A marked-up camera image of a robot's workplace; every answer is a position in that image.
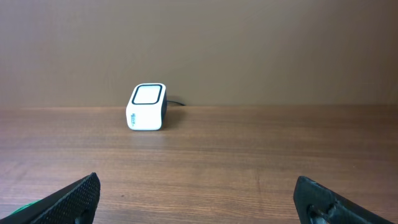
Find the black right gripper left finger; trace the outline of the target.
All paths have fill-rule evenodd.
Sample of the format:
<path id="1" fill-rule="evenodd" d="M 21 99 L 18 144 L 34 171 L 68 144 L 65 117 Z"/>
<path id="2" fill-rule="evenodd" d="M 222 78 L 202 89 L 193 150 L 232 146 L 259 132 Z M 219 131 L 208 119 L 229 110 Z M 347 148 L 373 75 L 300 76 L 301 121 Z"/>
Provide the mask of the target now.
<path id="1" fill-rule="evenodd" d="M 1 219 L 1 224 L 92 224 L 100 200 L 96 173 L 28 204 Z"/>

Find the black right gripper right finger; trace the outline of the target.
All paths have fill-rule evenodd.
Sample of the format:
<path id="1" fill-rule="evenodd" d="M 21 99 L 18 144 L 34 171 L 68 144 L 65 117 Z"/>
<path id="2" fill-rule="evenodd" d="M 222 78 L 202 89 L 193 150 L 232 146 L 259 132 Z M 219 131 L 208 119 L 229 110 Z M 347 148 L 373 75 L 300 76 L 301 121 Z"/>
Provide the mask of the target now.
<path id="1" fill-rule="evenodd" d="M 392 224 L 306 176 L 298 177 L 293 199 L 301 224 Z"/>

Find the white barcode scanner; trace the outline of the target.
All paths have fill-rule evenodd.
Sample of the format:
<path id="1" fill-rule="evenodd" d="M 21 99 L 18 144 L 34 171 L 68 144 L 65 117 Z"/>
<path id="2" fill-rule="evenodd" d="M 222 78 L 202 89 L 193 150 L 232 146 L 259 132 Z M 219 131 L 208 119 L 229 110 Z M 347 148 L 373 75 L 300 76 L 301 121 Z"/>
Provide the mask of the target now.
<path id="1" fill-rule="evenodd" d="M 167 111 L 167 89 L 162 83 L 141 83 L 126 106 L 127 126 L 133 131 L 158 131 Z"/>

